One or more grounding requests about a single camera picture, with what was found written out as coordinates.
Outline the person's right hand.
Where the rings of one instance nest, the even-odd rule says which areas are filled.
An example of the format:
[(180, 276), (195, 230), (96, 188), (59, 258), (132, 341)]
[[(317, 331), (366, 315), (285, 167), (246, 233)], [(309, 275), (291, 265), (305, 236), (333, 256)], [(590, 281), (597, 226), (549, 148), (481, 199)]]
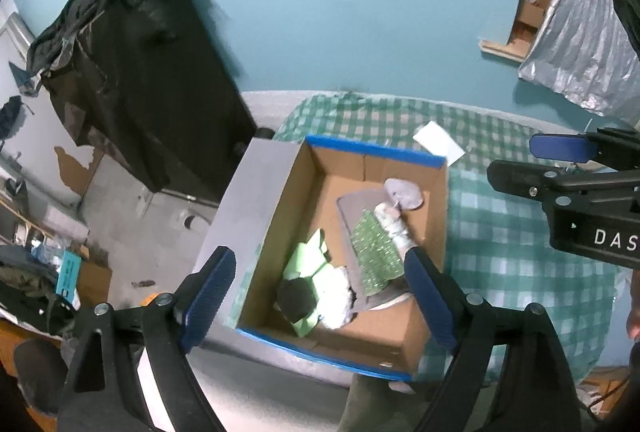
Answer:
[(638, 341), (640, 337), (640, 270), (634, 270), (630, 283), (630, 311), (626, 321), (628, 337)]

